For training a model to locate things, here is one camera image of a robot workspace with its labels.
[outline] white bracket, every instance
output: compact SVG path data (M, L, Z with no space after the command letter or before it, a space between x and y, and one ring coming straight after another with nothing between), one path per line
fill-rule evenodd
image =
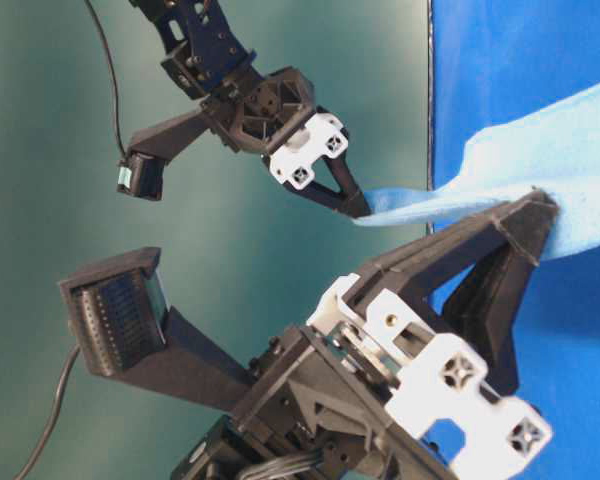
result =
M465 445L451 460L460 480L505 480L520 473L551 439L547 422L518 397L491 404L480 392L486 362L460 337L436 335L398 371L400 387L385 410L414 438L437 420L464 431Z
M327 336L341 323L353 324L368 351L379 358L388 355L400 366L400 386L392 389L385 410L417 439L438 420L454 422L464 432L465 445L448 460L460 480L505 480L524 470L551 440L548 423L518 397L490 403L481 392L481 387L491 390L484 359L457 335L435 334L390 290L373 299L366 320L360 318L342 300L358 279L353 273L338 278L307 325ZM412 323L433 335L415 357L394 343Z
M313 164L323 155L339 157L349 146L344 125L330 113L316 113L271 155L269 172L280 183L302 190L316 177Z

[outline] light blue towel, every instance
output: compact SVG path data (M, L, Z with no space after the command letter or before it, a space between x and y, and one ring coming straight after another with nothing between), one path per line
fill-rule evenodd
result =
M433 192L365 192L373 214L355 223L456 221L534 187L560 206L544 260L600 246L600 84L478 132L465 145L458 175Z

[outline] green backdrop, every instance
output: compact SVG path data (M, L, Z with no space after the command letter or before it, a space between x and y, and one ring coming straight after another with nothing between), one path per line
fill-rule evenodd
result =
M122 128L192 108L127 1L96 0L122 89ZM300 68L351 132L365 188L424 187L425 0L224 0L270 72ZM103 54L80 0L0 0L0 479L26 460L73 345L56 282L141 246L163 249L170 301L246 363L303 322L332 280L423 227L366 230L289 195L260 160L207 134L166 171L160 203L115 192ZM32 479L167 479L217 412L89 376L80 359Z

